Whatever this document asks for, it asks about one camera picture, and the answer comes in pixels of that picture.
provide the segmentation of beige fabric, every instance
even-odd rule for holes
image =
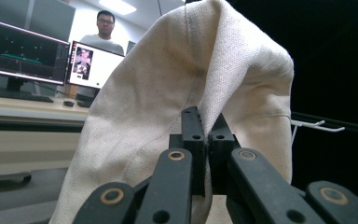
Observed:
[[[51,223],[71,223],[93,190],[152,175],[180,113],[197,105],[207,134],[223,111],[243,147],[261,151],[291,178],[293,62],[281,46],[224,0],[204,0],[161,17],[113,72],[89,110]],[[193,197],[192,223],[211,208]],[[224,197],[209,223],[228,223]]]

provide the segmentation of computer monitor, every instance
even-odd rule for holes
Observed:
[[[73,41],[66,83],[99,90],[124,56]]]
[[[65,82],[70,43],[0,22],[0,76],[7,89],[20,91],[25,81]]]

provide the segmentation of white desk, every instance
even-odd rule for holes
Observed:
[[[0,120],[83,125],[88,109],[75,104],[31,102],[0,98]],[[0,175],[68,167],[80,133],[0,131]]]
[[[0,98],[0,119],[82,124],[88,108],[76,103],[73,107],[63,105],[63,98],[50,97],[54,103]]]

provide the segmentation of floor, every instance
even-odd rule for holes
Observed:
[[[31,172],[22,177],[0,180],[0,224],[48,223],[57,203],[67,169]]]

